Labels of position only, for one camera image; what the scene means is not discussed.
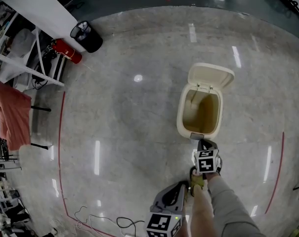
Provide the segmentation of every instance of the gray sleeve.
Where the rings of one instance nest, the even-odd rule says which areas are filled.
[[[214,225],[221,237],[264,237],[234,191],[220,177],[209,182]]]

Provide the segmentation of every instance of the trash can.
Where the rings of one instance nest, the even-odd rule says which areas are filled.
[[[194,64],[180,97],[177,129],[185,138],[212,140],[219,132],[223,113],[221,89],[233,82],[228,68],[207,63]]]
[[[88,21],[78,23],[71,31],[70,37],[74,38],[81,46],[83,46],[89,53],[98,50],[103,39],[92,28]]]

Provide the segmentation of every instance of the speckled floor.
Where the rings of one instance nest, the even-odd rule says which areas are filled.
[[[190,41],[189,24],[197,42]],[[288,236],[299,223],[299,191],[292,191],[299,184],[299,39],[251,16],[185,6],[131,10],[93,25],[104,38],[101,49],[85,53],[80,64],[67,63],[64,88],[49,85],[37,93],[36,101],[52,112],[35,112],[32,140],[53,147],[21,148],[22,170],[9,174],[37,233],[46,234],[51,219],[68,232],[76,224],[66,216],[59,183],[63,91],[60,157],[69,215],[84,205],[88,209],[77,214],[81,220],[90,213],[144,219],[158,191],[188,178],[196,143],[179,135],[176,115],[191,65],[205,62],[235,72],[232,86],[222,91],[223,119],[215,139],[222,177],[250,213],[257,207],[253,219],[264,234]],[[139,75],[142,80],[135,81]],[[279,184],[264,214],[282,132]],[[188,215],[191,206],[189,200]],[[106,220],[93,219],[92,226],[120,236]],[[132,235],[133,228],[126,232]],[[88,234],[78,230],[78,235]],[[137,236],[144,236],[141,224]]]

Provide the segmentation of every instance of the black trash bin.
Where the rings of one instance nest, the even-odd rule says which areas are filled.
[[[89,53],[98,50],[103,39],[92,28],[88,21],[78,23],[71,31],[70,37],[74,38],[81,46],[83,46]]]

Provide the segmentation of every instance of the open trash can lid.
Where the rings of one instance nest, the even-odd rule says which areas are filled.
[[[235,78],[232,70],[208,63],[195,63],[190,68],[188,83],[192,85],[206,84],[218,89],[230,85]]]

